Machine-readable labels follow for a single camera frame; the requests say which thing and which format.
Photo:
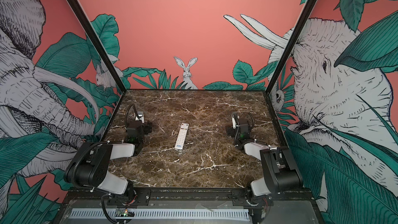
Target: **white rabbit illustration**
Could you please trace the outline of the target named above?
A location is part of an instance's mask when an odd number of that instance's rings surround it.
[[[198,58],[194,57],[191,60],[189,60],[188,66],[186,66],[186,67],[185,67],[185,63],[180,58],[175,56],[174,59],[176,59],[178,66],[180,66],[184,69],[184,73],[182,74],[182,76],[183,76],[182,85],[187,84],[185,86],[185,89],[198,89],[197,86],[195,86],[195,84],[193,84],[193,82],[191,81],[192,74],[191,74],[191,72],[189,72],[189,68],[193,64],[195,64],[195,62],[197,62]]]
[[[112,63],[119,60],[116,56],[110,54],[108,54],[108,57]],[[115,67],[115,70],[119,77],[123,77],[123,72],[119,68]],[[109,72],[108,68],[106,67],[105,63],[102,60],[101,60],[101,67],[97,65],[96,71],[97,71],[96,75],[97,86],[102,85],[104,89],[107,87],[116,87],[116,81],[113,79],[111,73]]]

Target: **coral pink background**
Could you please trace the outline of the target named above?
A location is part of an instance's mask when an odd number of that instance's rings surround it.
[[[318,0],[314,9],[311,12],[310,18],[323,18],[340,21],[343,20],[341,16],[340,10],[334,8],[339,3],[340,0]],[[359,23],[358,29],[360,31],[364,31],[366,28],[371,26],[372,24],[380,21],[381,19],[387,17],[388,15],[396,12],[398,10],[398,1],[391,0],[378,0],[376,2],[367,3],[364,6],[361,22]],[[285,77],[287,77],[290,72],[290,67],[295,66],[293,60],[290,58],[286,63],[286,73]],[[386,74],[389,79],[391,86],[393,89],[397,89],[398,87],[398,73],[392,72]],[[291,82],[288,85],[294,83],[294,79],[291,79]],[[393,90],[393,98],[396,99],[398,97],[398,90]],[[288,109],[295,111],[294,107],[288,107]],[[391,122],[393,125],[398,125],[398,102],[395,100],[391,106]]]
[[[191,68],[198,88],[216,81],[241,84],[232,70],[238,60],[249,63],[254,72],[267,64],[270,50],[247,40],[223,15],[244,21],[251,16],[278,35],[294,27],[303,5],[301,0],[79,0],[90,21],[100,14],[113,15],[119,26],[120,43],[115,65],[166,69],[172,78],[179,76],[173,56]],[[129,78],[132,88],[144,88]]]

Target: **wall mural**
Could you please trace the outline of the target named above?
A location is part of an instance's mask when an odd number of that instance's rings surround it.
[[[112,32],[114,18],[101,15],[93,25],[110,56],[119,44]],[[102,67],[100,83],[83,80],[91,62],[101,64],[90,40],[72,32],[49,46],[36,64],[46,12],[40,0],[0,1],[0,223],[49,223],[60,203],[40,195],[45,178],[32,187],[26,178],[51,173],[54,184],[67,191],[63,173],[85,141],[100,140],[120,91]],[[75,117],[67,101],[82,102],[84,119]],[[12,185],[18,193],[11,193]]]
[[[343,21],[307,20],[271,94],[326,223],[398,223],[398,134],[386,77],[398,68],[398,11],[361,32],[364,5],[374,1],[340,0]],[[242,15],[259,36],[226,18],[272,49],[269,63],[279,60],[291,32],[277,36]]]

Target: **brown marble surface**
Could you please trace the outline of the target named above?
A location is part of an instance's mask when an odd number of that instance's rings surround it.
[[[124,139],[124,117],[131,103],[153,122],[152,133],[138,156],[114,159],[109,171],[137,187],[246,187],[263,177],[261,162],[236,150],[226,135],[234,111],[241,116],[252,113],[252,137],[279,145],[262,92],[127,91],[105,140]],[[183,122],[189,124],[188,134],[183,150],[176,150]]]

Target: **white remote control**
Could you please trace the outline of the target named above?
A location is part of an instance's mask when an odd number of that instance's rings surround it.
[[[182,150],[182,147],[184,147],[184,142],[185,142],[185,137],[187,136],[188,132],[188,126],[189,124],[182,123],[180,131],[178,133],[177,141],[176,141],[176,146],[174,148]]]

